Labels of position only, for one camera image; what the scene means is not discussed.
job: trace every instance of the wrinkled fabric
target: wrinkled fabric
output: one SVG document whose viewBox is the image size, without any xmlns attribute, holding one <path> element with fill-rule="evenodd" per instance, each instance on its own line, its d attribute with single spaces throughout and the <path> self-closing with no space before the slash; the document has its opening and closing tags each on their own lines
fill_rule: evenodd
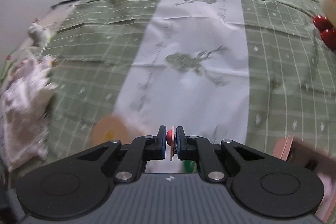
<svg viewBox="0 0 336 224">
<path fill-rule="evenodd" d="M 44 112 L 57 87 L 48 83 L 51 61 L 46 56 L 42 63 L 34 59 L 23 62 L 4 93 L 5 161 L 9 172 L 35 156 L 47 156 L 44 140 L 48 122 Z"/>
</svg>

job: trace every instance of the red ornament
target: red ornament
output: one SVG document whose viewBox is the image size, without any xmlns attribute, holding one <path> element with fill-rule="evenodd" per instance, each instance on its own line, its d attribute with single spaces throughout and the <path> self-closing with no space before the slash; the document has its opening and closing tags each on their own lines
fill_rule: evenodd
<svg viewBox="0 0 336 224">
<path fill-rule="evenodd" d="M 172 131 L 171 129 L 168 130 L 166 140 L 167 140 L 167 145 L 171 145 L 171 137 L 172 137 Z"/>
<path fill-rule="evenodd" d="M 321 33 L 321 39 L 324 44 L 331 50 L 336 50 L 336 30 L 328 29 Z"/>
<path fill-rule="evenodd" d="M 314 17 L 313 23 L 320 32 L 334 28 L 334 26 L 330 23 L 330 21 L 326 17 L 321 15 Z"/>
</svg>

